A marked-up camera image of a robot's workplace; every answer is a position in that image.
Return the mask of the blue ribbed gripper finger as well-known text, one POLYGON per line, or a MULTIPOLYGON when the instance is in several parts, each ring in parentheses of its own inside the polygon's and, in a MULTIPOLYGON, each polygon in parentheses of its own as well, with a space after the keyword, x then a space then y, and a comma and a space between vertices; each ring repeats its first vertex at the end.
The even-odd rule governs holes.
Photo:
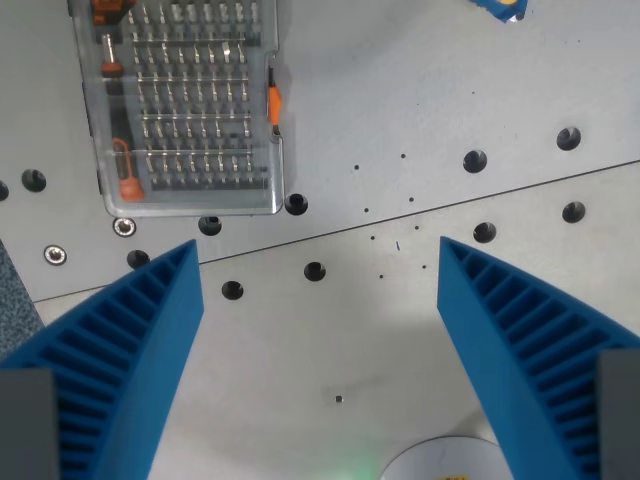
POLYGON ((564 291, 441 237, 437 309, 516 479, 599 479, 598 356, 637 335, 564 291))
POLYGON ((190 240, 83 301, 1 362, 52 374, 64 479, 145 479, 204 313, 190 240))

